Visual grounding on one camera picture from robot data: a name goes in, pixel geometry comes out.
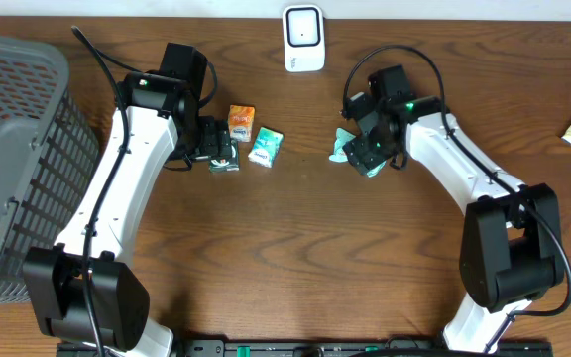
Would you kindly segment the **dark green round-logo packet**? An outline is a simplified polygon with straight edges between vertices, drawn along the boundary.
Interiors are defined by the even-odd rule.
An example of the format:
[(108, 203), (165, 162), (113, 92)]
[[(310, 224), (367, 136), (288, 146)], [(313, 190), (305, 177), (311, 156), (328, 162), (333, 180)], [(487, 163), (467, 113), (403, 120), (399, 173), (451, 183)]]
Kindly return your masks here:
[(239, 148), (236, 140), (231, 141), (232, 154), (228, 158), (211, 160), (209, 170), (212, 173), (237, 172), (240, 170)]

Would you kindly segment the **orange tissue pack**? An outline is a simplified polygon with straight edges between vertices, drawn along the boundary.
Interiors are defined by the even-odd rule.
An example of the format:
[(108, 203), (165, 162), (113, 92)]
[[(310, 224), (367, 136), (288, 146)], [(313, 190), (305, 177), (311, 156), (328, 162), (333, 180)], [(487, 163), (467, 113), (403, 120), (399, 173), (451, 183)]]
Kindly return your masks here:
[(254, 106), (231, 105), (228, 113), (230, 137), (238, 142), (250, 142), (256, 109)]

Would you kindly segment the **mint green pouch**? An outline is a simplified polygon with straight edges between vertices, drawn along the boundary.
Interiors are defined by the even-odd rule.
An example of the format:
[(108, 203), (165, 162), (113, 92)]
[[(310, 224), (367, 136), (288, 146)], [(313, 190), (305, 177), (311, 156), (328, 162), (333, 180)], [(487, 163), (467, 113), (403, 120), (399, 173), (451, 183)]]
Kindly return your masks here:
[[(347, 163), (348, 158), (343, 150), (343, 146), (347, 144), (349, 141), (355, 139), (356, 136), (343, 128), (338, 128), (336, 130), (336, 140), (334, 142), (334, 150), (333, 153), (329, 156), (329, 160), (334, 163)], [(372, 178), (376, 176), (380, 170), (385, 166), (384, 163), (379, 164), (374, 169), (371, 169), (367, 172), (367, 177)]]

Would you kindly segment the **green tissue pack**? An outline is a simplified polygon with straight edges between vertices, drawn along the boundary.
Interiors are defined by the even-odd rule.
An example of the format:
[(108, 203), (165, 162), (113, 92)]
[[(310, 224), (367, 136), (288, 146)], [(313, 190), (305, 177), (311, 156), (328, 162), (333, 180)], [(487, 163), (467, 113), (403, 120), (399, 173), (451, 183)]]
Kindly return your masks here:
[(284, 135), (280, 132), (261, 127), (252, 150), (248, 155), (250, 162), (271, 168), (280, 150)]

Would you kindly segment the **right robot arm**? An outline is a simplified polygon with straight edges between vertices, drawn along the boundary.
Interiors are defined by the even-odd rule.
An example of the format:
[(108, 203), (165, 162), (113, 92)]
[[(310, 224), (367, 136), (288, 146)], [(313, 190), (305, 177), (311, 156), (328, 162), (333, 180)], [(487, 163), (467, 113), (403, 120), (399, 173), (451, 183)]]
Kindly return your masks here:
[(461, 130), (442, 95), (418, 98), (402, 66), (368, 78), (369, 92), (344, 96), (342, 115), (361, 133), (347, 142), (362, 175), (408, 160), (428, 169), (464, 216), (459, 271), (466, 290), (441, 338), (449, 350), (494, 353), (504, 332), (546, 292), (567, 285), (571, 267), (561, 244), (555, 192), (529, 186), (492, 161)]

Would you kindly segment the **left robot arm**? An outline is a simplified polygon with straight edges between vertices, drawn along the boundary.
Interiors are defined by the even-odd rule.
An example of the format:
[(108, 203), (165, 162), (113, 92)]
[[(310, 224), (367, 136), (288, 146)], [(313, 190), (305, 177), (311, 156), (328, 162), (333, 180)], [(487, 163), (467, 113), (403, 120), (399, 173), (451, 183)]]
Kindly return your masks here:
[(40, 331), (96, 356), (169, 356), (173, 333), (149, 317), (131, 269), (138, 227), (163, 166), (231, 158), (228, 126), (199, 111), (213, 64), (169, 43), (159, 69), (117, 83), (112, 139), (88, 190), (51, 248), (29, 250), (23, 278)]

